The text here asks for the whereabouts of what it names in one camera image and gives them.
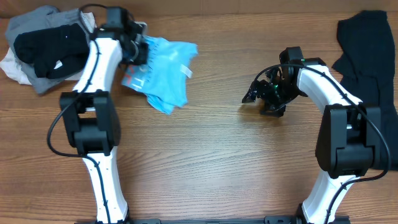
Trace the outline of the light blue t-shirt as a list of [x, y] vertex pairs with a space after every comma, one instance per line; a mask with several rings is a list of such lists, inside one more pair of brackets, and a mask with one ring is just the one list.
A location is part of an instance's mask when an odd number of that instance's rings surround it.
[[170, 115], [188, 103], [186, 79], [192, 77], [190, 62], [198, 55], [197, 44], [147, 36], [146, 64], [131, 65], [121, 84], [146, 95], [147, 102]]

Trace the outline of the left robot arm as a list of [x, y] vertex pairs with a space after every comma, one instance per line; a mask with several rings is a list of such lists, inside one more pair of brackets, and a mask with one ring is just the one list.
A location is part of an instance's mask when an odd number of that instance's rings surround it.
[[121, 126], [111, 98], [120, 64], [147, 63], [149, 46], [144, 41], [145, 22], [119, 6], [106, 7], [106, 22], [90, 31], [90, 52], [82, 76], [70, 92], [60, 96], [60, 113], [68, 142], [83, 159], [93, 186], [95, 223], [130, 223], [117, 167]]

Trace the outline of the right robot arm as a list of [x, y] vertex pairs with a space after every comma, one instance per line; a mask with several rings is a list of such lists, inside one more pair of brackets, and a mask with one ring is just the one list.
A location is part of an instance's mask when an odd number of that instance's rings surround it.
[[266, 79], [254, 79], [243, 103], [264, 100], [261, 114], [281, 117], [288, 103], [298, 96], [310, 98], [322, 114], [315, 157], [320, 166], [310, 195], [295, 215], [268, 216], [265, 223], [349, 223], [336, 211], [355, 183], [384, 177], [391, 167], [366, 177], [369, 169], [381, 163], [381, 146], [387, 144], [380, 131], [381, 110], [367, 105], [344, 89], [319, 57], [304, 58], [300, 47], [287, 47], [279, 63], [260, 72]]

